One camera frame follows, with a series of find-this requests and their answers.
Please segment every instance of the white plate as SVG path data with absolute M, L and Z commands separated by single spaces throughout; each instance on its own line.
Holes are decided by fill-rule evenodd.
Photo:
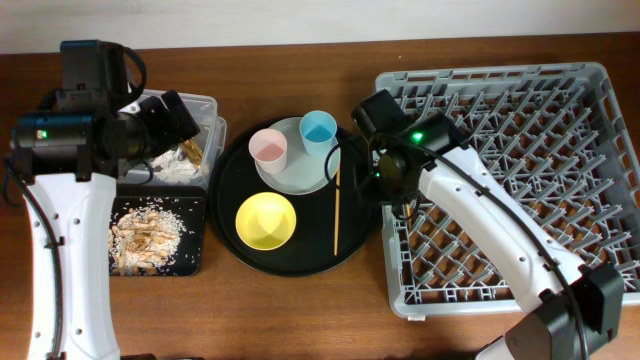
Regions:
M 325 157 L 313 157 L 304 151 L 300 137 L 301 117 L 280 120 L 270 126 L 287 138 L 287 167 L 277 174 L 269 174 L 256 164 L 256 170 L 262 180 L 274 190 L 289 195 L 305 195 L 322 189 L 327 185 L 324 176 Z M 338 144 L 334 138 L 331 147 Z M 329 160 L 329 176 L 338 171 L 340 165 L 340 149 L 336 150 Z

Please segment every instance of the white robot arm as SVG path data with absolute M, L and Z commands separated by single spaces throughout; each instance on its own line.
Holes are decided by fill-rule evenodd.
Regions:
M 116 180 L 92 174 L 36 176 L 29 190 L 57 236 L 62 270 L 62 338 L 67 359 L 120 359 L 109 306 L 107 229 Z M 29 359 L 47 359 L 56 321 L 51 250 L 44 224 L 28 204 L 33 237 L 33 325 Z
M 422 194 L 450 215 L 506 280 L 527 316 L 477 359 L 577 359 L 612 341 L 624 284 L 609 265 L 588 268 L 558 244 L 490 175 L 467 139 L 442 114 L 411 123 L 383 90 L 352 117 L 380 156 L 383 201 Z
M 490 175 L 474 149 L 456 147 L 443 156 L 488 188 L 527 224 L 557 260 L 570 284 L 582 277 L 578 268 L 584 261 L 553 240 L 527 215 Z M 558 279 L 545 269 L 546 262 L 524 231 L 490 199 L 478 196 L 477 190 L 452 169 L 439 160 L 435 162 L 431 171 L 422 171 L 420 192 L 455 219 L 482 249 L 509 284 L 520 308 L 529 313 L 542 305 L 539 294 L 544 290 L 554 294 L 562 291 Z

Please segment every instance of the wooden table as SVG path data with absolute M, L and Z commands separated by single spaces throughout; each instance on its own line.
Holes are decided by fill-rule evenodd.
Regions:
M 640 144 L 640 34 L 397 41 L 366 44 L 146 50 L 150 89 L 214 97 L 227 143 L 252 124 L 323 109 L 353 130 L 349 114 L 384 71 L 602 63 L 627 126 Z M 61 84 L 57 54 L 0 57 L 0 144 L 20 114 Z M 0 208 L 0 358 L 27 353 L 31 329 L 31 242 L 25 211 Z M 111 278 L 111 309 L 123 354 L 162 357 L 428 357 L 479 349 L 522 314 L 407 322 L 387 300 L 380 235 L 349 261 L 300 279 L 262 274 L 207 226 L 201 272 L 186 278 Z M 640 354 L 640 308 L 623 310 L 618 338 L 594 359 Z

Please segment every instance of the blue cup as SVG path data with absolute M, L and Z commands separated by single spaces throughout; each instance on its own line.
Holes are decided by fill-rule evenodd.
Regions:
M 334 143 L 338 124 L 329 113 L 315 110 L 300 120 L 300 136 L 304 149 L 311 156 L 325 157 Z

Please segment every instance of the plastic dish rack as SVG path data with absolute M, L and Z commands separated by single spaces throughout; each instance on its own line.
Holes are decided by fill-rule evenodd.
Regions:
M 604 67 L 394 72 L 378 76 L 382 89 L 416 121 L 436 111 L 451 116 L 525 211 L 588 265 L 611 261 L 625 281 L 625 305 L 640 303 L 640 167 Z M 519 311 L 450 216 L 428 199 L 417 211 L 407 223 L 383 208 L 389 301 L 398 316 Z

